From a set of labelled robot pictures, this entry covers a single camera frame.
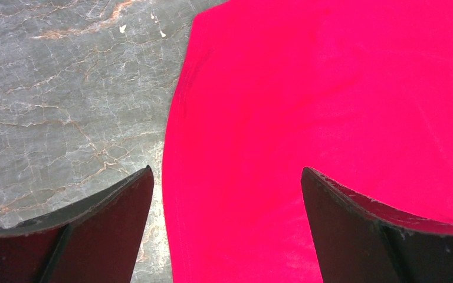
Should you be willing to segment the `red t-shirt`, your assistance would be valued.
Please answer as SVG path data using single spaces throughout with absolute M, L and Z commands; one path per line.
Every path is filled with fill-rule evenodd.
M 453 223 L 453 1 L 228 1 L 193 20 L 163 208 L 175 282 L 321 282 L 311 167 Z

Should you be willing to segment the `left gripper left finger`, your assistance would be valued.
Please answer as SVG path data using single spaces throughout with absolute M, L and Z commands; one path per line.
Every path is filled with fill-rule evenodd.
M 130 282 L 154 188 L 150 167 L 0 228 L 0 282 Z

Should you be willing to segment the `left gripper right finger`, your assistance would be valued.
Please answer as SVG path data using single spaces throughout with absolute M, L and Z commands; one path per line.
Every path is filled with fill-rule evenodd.
M 453 282 L 453 225 L 305 168 L 301 187 L 324 282 Z

